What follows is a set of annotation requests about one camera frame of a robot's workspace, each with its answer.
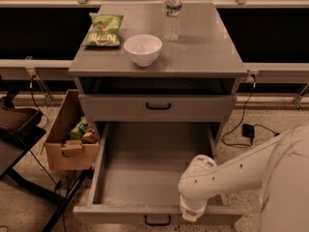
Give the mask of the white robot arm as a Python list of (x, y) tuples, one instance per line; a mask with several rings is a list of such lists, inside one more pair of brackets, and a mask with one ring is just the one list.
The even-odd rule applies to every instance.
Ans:
[(183, 219), (200, 218), (221, 193), (259, 189), (257, 232), (309, 232), (309, 125), (304, 124), (220, 165), (194, 157), (178, 183)]

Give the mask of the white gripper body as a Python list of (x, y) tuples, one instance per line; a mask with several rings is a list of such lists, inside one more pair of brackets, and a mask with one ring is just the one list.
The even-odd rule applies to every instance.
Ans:
[(180, 196), (180, 208), (183, 213), (183, 218), (200, 218), (207, 206), (207, 201), (193, 201)]

